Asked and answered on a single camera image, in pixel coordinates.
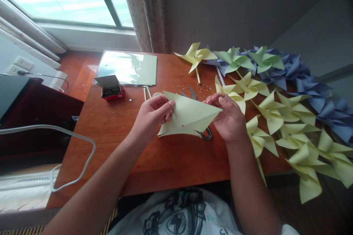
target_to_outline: scissors handle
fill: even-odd
[[[204,140],[210,140],[212,139],[212,133],[210,131],[210,127],[206,128],[206,131],[208,133],[208,137],[206,137],[205,135],[203,135],[201,132],[198,131],[198,133],[200,134],[200,136],[204,139]]]

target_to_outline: window frame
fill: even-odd
[[[29,16],[15,1],[7,0],[17,9],[19,9],[23,14],[25,14],[29,19],[33,22],[42,22],[42,23],[52,23],[52,24],[59,24],[59,25],[71,25],[71,26],[86,26],[91,28],[108,28],[108,29],[123,29],[123,30],[132,30],[134,28],[122,26],[118,17],[118,13],[114,8],[112,0],[104,0],[108,11],[115,23],[116,26],[110,25],[102,25],[102,24],[94,24],[94,23],[84,23],[84,22],[72,22],[72,21],[64,21],[64,20],[53,20],[53,19],[43,19],[43,18],[32,18]]]

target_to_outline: power outlet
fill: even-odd
[[[21,76],[21,75],[18,75],[18,71],[25,71],[27,72],[26,69],[23,69],[17,65],[14,65],[14,64],[11,64],[9,67],[7,67],[6,71],[4,72],[4,74],[8,74],[8,75],[13,75],[13,76]]]
[[[17,58],[14,60],[13,62],[14,65],[17,65],[18,67],[21,67],[25,70],[27,70],[28,72],[33,68],[34,63],[32,63],[31,61],[25,59],[22,56],[17,56]]]

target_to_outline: yellow pinwheel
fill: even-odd
[[[318,144],[319,155],[329,160],[346,188],[353,184],[353,164],[347,158],[353,157],[353,149],[334,142],[323,129]]]
[[[216,86],[217,93],[227,94],[231,99],[233,99],[238,104],[242,113],[245,114],[245,108],[246,108],[245,100],[234,91],[235,84],[228,85],[228,86],[221,86],[217,76],[214,79],[214,83]]]
[[[211,60],[211,59],[218,59],[216,55],[212,53],[209,49],[201,49],[198,50],[200,46],[200,42],[193,43],[191,44],[190,49],[186,53],[186,55],[180,55],[178,53],[174,53],[176,56],[179,56],[180,58],[183,58],[184,60],[188,61],[189,63],[192,63],[190,72],[191,73],[193,70],[196,70],[196,75],[197,75],[197,80],[200,83],[200,76],[199,76],[199,71],[197,70],[197,66],[199,63],[204,59],[204,60]]]
[[[271,67],[284,70],[282,59],[278,55],[266,52],[267,47],[261,47],[256,53],[245,50],[249,56],[257,63],[257,73],[265,72]]]
[[[315,171],[340,180],[330,165],[318,160],[318,149],[309,141],[304,143],[287,162],[300,177],[299,192],[302,204],[322,192]]]
[[[265,175],[262,170],[259,156],[261,155],[264,147],[266,149],[268,149],[270,152],[272,152],[277,157],[278,157],[278,152],[277,152],[275,141],[273,140],[273,138],[270,135],[268,135],[266,132],[264,132],[263,130],[261,130],[257,127],[258,126],[257,118],[259,116],[260,115],[254,116],[251,120],[249,120],[246,123],[246,130],[247,130],[247,134],[251,140],[251,144],[254,149],[255,158],[256,158],[258,168],[260,170],[261,177],[266,184]]]
[[[234,72],[239,67],[244,67],[247,69],[255,70],[253,64],[251,63],[250,59],[244,55],[239,55],[238,53],[240,48],[230,48],[228,52],[226,51],[213,51],[215,55],[228,63],[228,67],[225,70],[225,73]]]
[[[320,131],[320,129],[308,124],[283,124],[279,131],[282,135],[282,139],[276,141],[279,146],[287,149],[299,149],[309,141],[305,133]]]
[[[280,101],[285,105],[279,112],[281,113],[283,120],[286,122],[303,121],[305,124],[315,125],[315,115],[301,103],[301,100],[309,98],[310,95],[299,95],[292,98],[287,98],[284,95],[276,91]]]
[[[235,80],[231,77],[231,79],[236,83],[234,87],[234,91],[238,94],[244,93],[244,100],[250,100],[254,98],[258,93],[269,96],[270,92],[267,88],[267,85],[263,82],[259,82],[251,78],[251,72],[248,72],[244,77],[240,75],[240,80]]]
[[[267,121],[267,127],[270,135],[274,134],[277,130],[282,127],[284,121],[279,112],[280,108],[285,107],[285,105],[275,101],[275,91],[270,93],[268,97],[261,102],[261,104],[256,105],[253,101],[253,104],[256,106],[258,111],[264,116]]]

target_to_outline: white cable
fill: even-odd
[[[64,184],[63,186],[59,187],[58,189],[55,189],[54,188],[54,181],[53,181],[53,172],[56,168],[60,167],[60,165],[56,166],[54,169],[51,170],[50,172],[50,189],[52,192],[56,192],[56,191],[59,191],[60,189],[63,189],[64,187],[67,187],[69,185],[72,185],[72,184],[75,184],[77,183],[79,180],[82,179],[83,175],[85,174],[86,170],[87,170],[87,166],[89,164],[89,162],[91,161],[95,151],[96,151],[96,143],[94,140],[90,139],[90,138],[87,138],[87,137],[84,137],[84,136],[81,136],[79,134],[76,134],[72,131],[69,131],[69,130],[66,130],[66,129],[63,129],[63,128],[60,128],[60,127],[57,127],[57,126],[52,126],[52,125],[32,125],[32,126],[26,126],[26,127],[18,127],[18,128],[12,128],[12,129],[3,129],[3,130],[0,130],[0,135],[3,135],[3,134],[9,134],[9,133],[16,133],[16,132],[20,132],[20,131],[25,131],[25,130],[31,130],[31,129],[53,129],[53,130],[58,130],[58,131],[61,131],[63,133],[66,133],[66,134],[69,134],[71,136],[74,136],[74,137],[77,137],[79,139],[82,139],[82,140],[85,140],[85,141],[88,141],[90,143],[93,144],[93,148],[92,148],[92,152],[91,154],[89,155],[86,163],[85,163],[85,166],[83,167],[83,170],[82,170],[82,173],[81,175],[74,181],[72,182],[69,182],[67,184]]]
[[[61,87],[58,87],[58,86],[57,86],[57,85],[55,85],[55,84],[48,83],[48,82],[44,82],[44,81],[42,81],[42,83],[47,83],[47,84],[50,84],[50,85],[56,86],[57,88],[59,88],[59,89],[62,91],[62,93],[64,93],[64,92],[65,92],[65,91],[64,91],[64,89],[62,89]]]

